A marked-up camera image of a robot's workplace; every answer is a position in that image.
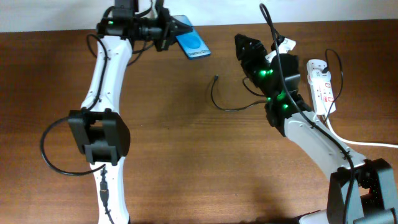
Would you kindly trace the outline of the blue screen smartphone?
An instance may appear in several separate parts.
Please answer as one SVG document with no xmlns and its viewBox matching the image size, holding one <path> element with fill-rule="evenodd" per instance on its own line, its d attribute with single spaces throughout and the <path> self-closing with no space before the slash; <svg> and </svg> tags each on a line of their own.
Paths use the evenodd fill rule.
<svg viewBox="0 0 398 224">
<path fill-rule="evenodd" d="M 196 31 L 188 17 L 185 15 L 174 16 L 174 18 L 192 28 L 192 31 L 186 34 L 178 35 L 177 42 L 185 55 L 190 60 L 209 57 L 211 51 Z"/>
</svg>

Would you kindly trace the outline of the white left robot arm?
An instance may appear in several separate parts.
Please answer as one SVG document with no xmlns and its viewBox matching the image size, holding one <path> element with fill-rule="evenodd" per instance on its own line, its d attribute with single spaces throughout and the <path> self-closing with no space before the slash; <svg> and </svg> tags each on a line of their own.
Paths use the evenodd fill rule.
<svg viewBox="0 0 398 224">
<path fill-rule="evenodd" d="M 130 223 L 124 195 L 124 162 L 130 149 L 129 128 L 119 112 L 125 71 L 136 41 L 153 42 L 158 52 L 193 29 L 175 20 L 163 1 L 154 1 L 154 18 L 136 10 L 136 1 L 116 1 L 89 35 L 97 43 L 96 65 L 80 110 L 71 110 L 68 124 L 78 150 L 95 179 L 99 223 Z"/>
</svg>

